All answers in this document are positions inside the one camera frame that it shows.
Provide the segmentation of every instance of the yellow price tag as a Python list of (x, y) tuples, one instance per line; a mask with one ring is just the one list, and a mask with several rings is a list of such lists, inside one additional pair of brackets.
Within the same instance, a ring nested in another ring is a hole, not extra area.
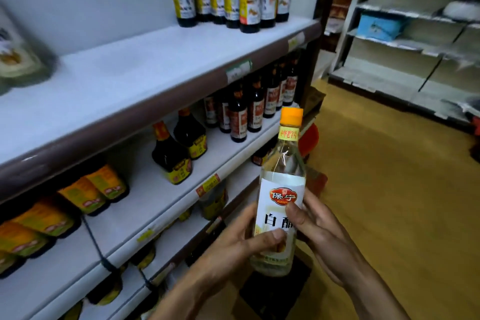
[(152, 228), (148, 228), (141, 236), (138, 237), (137, 242), (143, 242), (144, 240), (150, 238), (155, 232)]
[(196, 189), (198, 197), (201, 198), (208, 191), (210, 191), (215, 186), (217, 186), (219, 183), (220, 183), (220, 177), (217, 173), (215, 173), (212, 177), (210, 177), (208, 180), (206, 180), (204, 183), (201, 184), (201, 186), (199, 186)]

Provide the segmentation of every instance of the red brand logo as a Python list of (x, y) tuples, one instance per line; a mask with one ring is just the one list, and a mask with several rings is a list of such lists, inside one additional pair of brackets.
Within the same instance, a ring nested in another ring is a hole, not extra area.
[(297, 200), (297, 193), (286, 187), (270, 190), (270, 198), (280, 206), (286, 206), (289, 202)]

